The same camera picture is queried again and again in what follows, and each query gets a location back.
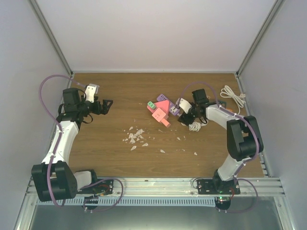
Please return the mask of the pink triangular socket adapter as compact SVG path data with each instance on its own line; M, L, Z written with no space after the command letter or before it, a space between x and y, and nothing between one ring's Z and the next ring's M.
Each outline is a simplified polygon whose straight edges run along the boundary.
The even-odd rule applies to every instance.
M156 109L157 108L161 108L166 113L166 115L169 114L170 102L168 100L164 100L164 101L160 101L160 102L155 102L154 104L156 105Z

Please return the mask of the pink cube socket adapter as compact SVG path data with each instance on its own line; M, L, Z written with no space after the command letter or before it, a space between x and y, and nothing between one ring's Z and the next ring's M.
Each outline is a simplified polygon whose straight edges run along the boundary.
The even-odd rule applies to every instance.
M161 109L157 108L153 113L152 117L159 123L165 119L166 113Z

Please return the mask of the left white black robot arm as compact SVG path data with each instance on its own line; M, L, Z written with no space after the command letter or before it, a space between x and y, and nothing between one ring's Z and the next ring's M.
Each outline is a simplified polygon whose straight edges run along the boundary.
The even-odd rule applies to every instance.
M83 95L77 88L63 91L64 103L60 105L56 118L56 133L46 157L32 167L31 175L38 198L42 202L75 198L82 188L95 193L99 182L94 170L72 172L69 167L71 148L80 131L84 118L106 115L112 100L99 101L98 85L86 86Z

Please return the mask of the green plug adapter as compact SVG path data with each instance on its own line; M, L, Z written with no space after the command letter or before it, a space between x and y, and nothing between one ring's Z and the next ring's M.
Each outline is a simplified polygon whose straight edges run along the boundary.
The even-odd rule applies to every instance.
M156 105L155 105L153 102L151 102L151 101L149 101L149 102L147 103L147 107L148 107L149 109L151 109L151 110L155 110L155 109L156 109Z

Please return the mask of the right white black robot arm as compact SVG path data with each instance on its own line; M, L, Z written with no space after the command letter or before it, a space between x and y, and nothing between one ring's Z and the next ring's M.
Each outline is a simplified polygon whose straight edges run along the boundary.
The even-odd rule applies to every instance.
M182 109L178 121L186 126L196 118L212 121L226 130L228 155L212 178L213 190L225 193L235 185L235 179L245 164L263 151L263 141L254 116L241 116L224 108L218 101L210 102L204 89L192 92L193 102L178 98L176 107Z

